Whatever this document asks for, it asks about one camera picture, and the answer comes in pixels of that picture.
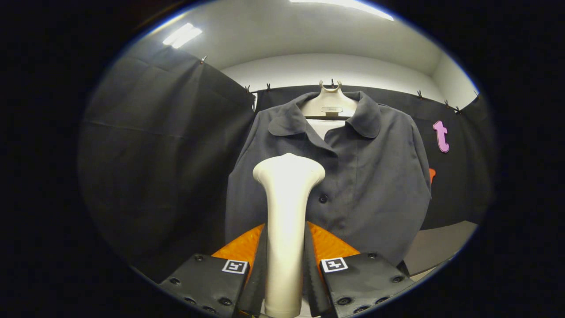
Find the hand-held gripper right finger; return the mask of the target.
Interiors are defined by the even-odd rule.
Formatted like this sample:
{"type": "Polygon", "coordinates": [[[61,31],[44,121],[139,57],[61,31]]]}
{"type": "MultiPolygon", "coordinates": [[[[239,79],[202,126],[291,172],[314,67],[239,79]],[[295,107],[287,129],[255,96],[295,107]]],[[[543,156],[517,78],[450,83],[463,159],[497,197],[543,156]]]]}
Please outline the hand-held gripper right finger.
{"type": "Polygon", "coordinates": [[[359,252],[312,222],[305,224],[303,255],[303,285],[314,317],[358,318],[414,284],[379,252],[359,252]]]}

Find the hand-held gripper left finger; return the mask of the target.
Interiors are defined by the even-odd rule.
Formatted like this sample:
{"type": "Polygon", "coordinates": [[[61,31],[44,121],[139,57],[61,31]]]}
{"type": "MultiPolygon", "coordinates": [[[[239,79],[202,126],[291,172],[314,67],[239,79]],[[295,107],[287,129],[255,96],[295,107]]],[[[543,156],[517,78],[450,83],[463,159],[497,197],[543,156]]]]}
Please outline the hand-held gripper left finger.
{"type": "Polygon", "coordinates": [[[257,318],[266,288],[267,226],[259,225],[212,255],[194,254],[159,287],[206,318],[257,318]]]}

